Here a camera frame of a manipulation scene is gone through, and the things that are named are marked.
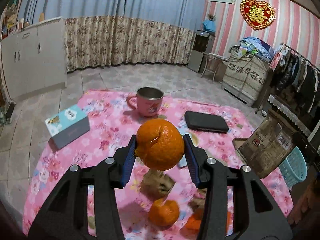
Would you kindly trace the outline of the brown paper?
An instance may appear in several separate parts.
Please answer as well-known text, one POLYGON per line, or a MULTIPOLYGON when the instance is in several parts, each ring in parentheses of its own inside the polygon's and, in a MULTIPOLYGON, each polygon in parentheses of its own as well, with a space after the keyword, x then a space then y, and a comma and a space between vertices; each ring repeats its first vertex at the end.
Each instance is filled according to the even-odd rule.
POLYGON ((157 200, 167 198, 175 184, 176 181, 163 171, 149 169, 143 176, 140 191, 151 200, 157 200))

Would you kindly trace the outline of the teal plastic laundry basket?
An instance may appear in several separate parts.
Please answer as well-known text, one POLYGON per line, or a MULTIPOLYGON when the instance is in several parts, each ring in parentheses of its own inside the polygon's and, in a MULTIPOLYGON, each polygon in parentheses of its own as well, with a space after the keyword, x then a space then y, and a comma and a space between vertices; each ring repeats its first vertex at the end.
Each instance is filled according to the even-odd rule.
POLYGON ((307 177, 308 166, 297 146, 278 167, 289 189, 303 182, 307 177))

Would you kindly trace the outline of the small brown paper scrap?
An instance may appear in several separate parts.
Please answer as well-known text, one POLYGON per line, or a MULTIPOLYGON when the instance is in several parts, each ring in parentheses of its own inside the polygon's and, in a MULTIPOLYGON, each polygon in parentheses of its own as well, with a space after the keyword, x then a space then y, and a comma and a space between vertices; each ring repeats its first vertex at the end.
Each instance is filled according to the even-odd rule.
POLYGON ((193 211, 196 211, 198 209, 204 209, 206 193, 206 191, 197 191, 194 193, 191 200, 189 200, 188 202, 188 205, 191 207, 193 211))

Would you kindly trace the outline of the flat orange peel piece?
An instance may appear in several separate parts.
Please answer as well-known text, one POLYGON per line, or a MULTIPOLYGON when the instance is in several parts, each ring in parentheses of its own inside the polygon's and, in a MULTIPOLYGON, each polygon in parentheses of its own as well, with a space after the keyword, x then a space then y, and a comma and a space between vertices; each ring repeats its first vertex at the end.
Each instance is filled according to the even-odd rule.
POLYGON ((199 232, 201 221, 203 218, 203 212, 204 212, 204 209, 202 208, 196 209, 193 212, 193 214, 188 218, 184 227, 189 231, 199 232))

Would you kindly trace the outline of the clothes rack with garments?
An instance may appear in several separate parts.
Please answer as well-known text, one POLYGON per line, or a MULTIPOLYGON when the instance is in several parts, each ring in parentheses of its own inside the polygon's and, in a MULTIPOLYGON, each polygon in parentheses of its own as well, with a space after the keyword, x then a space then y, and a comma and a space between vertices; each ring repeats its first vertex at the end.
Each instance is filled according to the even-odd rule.
POLYGON ((269 69, 262 99, 254 106, 279 110, 319 151, 319 67, 282 42, 269 69))

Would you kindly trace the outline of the brown phone case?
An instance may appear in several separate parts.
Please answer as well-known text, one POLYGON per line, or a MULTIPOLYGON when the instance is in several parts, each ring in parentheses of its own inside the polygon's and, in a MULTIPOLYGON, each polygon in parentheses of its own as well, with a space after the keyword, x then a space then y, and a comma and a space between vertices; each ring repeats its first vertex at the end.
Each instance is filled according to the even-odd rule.
POLYGON ((234 148, 237 150, 239 147, 241 147, 245 142, 247 138, 234 138, 232 140, 234 148))

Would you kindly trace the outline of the teal grey small box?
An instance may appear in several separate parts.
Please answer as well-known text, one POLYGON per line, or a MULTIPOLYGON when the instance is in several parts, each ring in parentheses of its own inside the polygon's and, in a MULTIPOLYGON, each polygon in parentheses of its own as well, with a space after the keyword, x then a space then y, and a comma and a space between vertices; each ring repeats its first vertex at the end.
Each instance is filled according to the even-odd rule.
POLYGON ((58 150, 90 130, 88 116, 78 105, 64 109, 44 123, 58 150))

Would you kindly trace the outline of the orange mandarin peel piece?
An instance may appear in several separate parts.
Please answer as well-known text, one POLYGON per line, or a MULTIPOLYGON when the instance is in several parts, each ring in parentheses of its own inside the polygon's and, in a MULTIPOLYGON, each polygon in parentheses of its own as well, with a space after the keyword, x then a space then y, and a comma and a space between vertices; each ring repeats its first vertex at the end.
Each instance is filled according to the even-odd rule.
POLYGON ((180 208, 176 201, 163 198, 153 202, 148 212, 149 220, 156 226, 172 226, 180 216, 180 208))

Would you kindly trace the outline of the pink floral tablecloth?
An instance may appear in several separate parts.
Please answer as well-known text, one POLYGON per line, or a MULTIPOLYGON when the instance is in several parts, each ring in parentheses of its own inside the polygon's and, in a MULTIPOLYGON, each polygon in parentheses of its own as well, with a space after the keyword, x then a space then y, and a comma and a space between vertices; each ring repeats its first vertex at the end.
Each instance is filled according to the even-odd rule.
MULTIPOLYGON (((118 148, 126 146, 145 122, 145 118, 128 106, 127 96, 124 92, 89 90, 80 98, 78 106, 87 114, 90 130, 60 150, 52 142, 44 148, 24 206, 24 233, 29 232, 44 201, 71 165, 77 164, 81 168, 97 165, 112 156, 118 148)), ((163 99, 158 116, 171 122, 181 134, 194 133, 199 139, 198 147, 203 148, 210 157, 233 168, 243 165, 232 140, 249 137, 253 128, 240 110, 167 96, 163 99), (184 119, 186 111, 219 115, 227 122, 229 131, 225 134, 192 131, 184 119)), ((175 200, 180 208, 177 222, 168 229, 159 228, 148 219, 152 201, 140 191, 140 184, 147 172, 148 168, 137 159, 130 181, 124 189, 115 191, 125 238, 195 239, 194 232, 182 230, 192 213, 188 202, 197 192, 188 169, 175 166, 167 171, 167 175, 176 181, 169 199, 175 200)))

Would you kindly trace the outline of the round gold lid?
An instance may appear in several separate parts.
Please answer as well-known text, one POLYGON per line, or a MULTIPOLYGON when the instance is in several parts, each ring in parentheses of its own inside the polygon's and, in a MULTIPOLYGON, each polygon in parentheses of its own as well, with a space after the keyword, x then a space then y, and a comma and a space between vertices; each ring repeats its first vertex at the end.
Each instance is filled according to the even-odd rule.
POLYGON ((189 133, 189 137, 191 138, 193 145, 197 147, 199 145, 198 137, 194 133, 191 133, 191 132, 189 133))

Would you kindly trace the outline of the cloth covered cabinet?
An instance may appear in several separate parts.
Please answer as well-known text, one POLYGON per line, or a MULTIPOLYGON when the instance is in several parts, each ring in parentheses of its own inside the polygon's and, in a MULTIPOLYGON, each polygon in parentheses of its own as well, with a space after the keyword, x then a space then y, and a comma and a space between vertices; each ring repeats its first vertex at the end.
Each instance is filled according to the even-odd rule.
POLYGON ((230 57, 221 88, 249 107, 257 107, 263 100, 266 81, 271 75, 270 63, 257 54, 246 53, 238 58, 239 49, 239 45, 229 49, 230 57))

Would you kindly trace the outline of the black power bank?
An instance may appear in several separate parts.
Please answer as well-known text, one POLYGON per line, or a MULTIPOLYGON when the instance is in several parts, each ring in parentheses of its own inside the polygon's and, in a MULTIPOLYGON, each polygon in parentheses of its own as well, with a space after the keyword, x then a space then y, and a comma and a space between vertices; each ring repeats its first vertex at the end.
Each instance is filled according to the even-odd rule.
POLYGON ((225 119, 219 115, 186 111, 184 114, 188 128, 213 133, 227 133, 229 127, 225 119))

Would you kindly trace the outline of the white blue paper leaflet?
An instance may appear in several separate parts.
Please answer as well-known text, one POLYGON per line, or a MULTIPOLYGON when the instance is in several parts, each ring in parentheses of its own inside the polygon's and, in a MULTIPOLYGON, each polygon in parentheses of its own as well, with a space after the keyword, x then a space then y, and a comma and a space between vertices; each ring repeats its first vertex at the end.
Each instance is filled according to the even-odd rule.
MULTIPOLYGON (((191 137, 191 134, 189 132, 182 134, 182 138, 184 138, 186 135, 189 135, 191 137)), ((183 155, 182 159, 177 164, 178 168, 185 168, 187 167, 187 160, 185 158, 185 155, 183 155)))

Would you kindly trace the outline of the pile of clothes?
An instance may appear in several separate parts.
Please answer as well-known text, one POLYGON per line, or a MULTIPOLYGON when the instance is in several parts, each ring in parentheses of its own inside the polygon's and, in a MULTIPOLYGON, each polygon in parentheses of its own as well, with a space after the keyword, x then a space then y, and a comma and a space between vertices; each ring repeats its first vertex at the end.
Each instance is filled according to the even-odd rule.
POLYGON ((239 41, 237 59, 242 58, 246 54, 258 55, 267 59, 267 61, 271 61, 274 57, 274 48, 257 37, 249 36, 239 41))

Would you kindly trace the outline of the metal folding stool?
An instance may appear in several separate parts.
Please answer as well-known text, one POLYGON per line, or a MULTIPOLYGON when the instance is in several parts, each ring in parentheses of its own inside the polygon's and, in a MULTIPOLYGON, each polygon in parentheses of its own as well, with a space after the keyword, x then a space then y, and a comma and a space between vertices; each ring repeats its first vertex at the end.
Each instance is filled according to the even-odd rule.
POLYGON ((205 60, 205 64, 201 73, 201 78, 204 77, 206 72, 209 72, 213 75, 213 82, 222 82, 227 64, 229 63, 229 58, 213 53, 203 53, 203 58, 205 60))

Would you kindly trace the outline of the pink cartoon mug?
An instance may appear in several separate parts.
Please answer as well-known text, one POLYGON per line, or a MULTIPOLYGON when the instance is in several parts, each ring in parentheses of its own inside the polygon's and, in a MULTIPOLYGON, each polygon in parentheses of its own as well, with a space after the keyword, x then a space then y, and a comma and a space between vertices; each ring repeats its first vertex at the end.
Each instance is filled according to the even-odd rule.
POLYGON ((126 101, 128 106, 141 116, 153 117, 158 115, 163 97, 163 92, 157 88, 142 87, 136 94, 129 95, 126 101))

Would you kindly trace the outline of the grey water dispenser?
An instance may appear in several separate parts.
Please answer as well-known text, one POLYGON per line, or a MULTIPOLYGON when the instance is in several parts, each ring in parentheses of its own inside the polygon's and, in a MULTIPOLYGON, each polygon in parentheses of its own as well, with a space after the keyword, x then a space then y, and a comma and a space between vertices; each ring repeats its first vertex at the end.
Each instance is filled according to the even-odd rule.
POLYGON ((190 59, 187 67, 200 73, 204 68, 204 53, 210 53, 213 48, 215 33, 210 33, 204 30, 198 30, 195 35, 195 40, 190 54, 190 59))

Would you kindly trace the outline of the blue potted plant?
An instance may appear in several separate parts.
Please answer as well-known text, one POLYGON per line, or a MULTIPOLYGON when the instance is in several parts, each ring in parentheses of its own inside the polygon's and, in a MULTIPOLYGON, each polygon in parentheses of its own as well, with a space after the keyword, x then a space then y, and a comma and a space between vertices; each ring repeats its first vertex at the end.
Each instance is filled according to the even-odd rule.
POLYGON ((215 15, 208 14, 208 17, 202 23, 204 31, 207 31, 209 33, 215 33, 216 32, 215 20, 216 20, 215 15))

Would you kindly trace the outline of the white low cabinet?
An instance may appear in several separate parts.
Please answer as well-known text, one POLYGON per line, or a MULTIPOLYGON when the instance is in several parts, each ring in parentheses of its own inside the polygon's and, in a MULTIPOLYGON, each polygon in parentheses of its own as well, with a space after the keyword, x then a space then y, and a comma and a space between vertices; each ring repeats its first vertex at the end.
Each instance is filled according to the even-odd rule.
POLYGON ((65 19, 45 20, 8 36, 2 41, 1 56, 12 100, 66 87, 65 19))

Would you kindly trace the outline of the blue floral curtain right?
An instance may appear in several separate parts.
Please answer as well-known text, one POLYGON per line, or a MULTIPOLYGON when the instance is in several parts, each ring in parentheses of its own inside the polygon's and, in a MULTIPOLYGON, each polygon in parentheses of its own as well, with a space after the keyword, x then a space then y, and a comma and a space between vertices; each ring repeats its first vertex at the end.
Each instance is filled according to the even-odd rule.
POLYGON ((126 0, 124 61, 187 64, 205 0, 126 0))

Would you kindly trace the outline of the blue floral curtain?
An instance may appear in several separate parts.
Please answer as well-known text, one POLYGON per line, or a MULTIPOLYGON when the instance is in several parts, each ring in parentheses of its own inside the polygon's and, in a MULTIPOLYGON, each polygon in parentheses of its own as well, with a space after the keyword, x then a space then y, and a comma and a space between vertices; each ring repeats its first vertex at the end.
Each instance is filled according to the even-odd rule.
POLYGON ((65 22, 66 69, 130 61, 126 0, 22 0, 18 17, 29 24, 61 17, 65 22))
POLYGON ((126 0, 124 61, 187 64, 205 0, 126 0))

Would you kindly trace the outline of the blue floral curtain left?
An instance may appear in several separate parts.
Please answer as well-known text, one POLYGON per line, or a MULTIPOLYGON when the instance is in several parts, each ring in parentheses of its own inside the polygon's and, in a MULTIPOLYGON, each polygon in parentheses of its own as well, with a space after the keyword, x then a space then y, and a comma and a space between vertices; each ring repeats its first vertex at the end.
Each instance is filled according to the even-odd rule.
POLYGON ((126 0, 22 0, 18 17, 29 24, 61 17, 65 22, 66 69, 130 61, 126 0))

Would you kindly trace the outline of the red heart wall decoration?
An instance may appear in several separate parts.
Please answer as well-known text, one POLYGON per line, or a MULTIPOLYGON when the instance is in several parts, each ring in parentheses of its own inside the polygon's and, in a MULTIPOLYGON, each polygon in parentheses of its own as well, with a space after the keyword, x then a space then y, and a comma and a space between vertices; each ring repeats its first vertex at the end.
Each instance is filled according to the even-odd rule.
POLYGON ((276 18, 274 8, 265 1, 242 0, 240 13, 253 30, 268 28, 276 18))

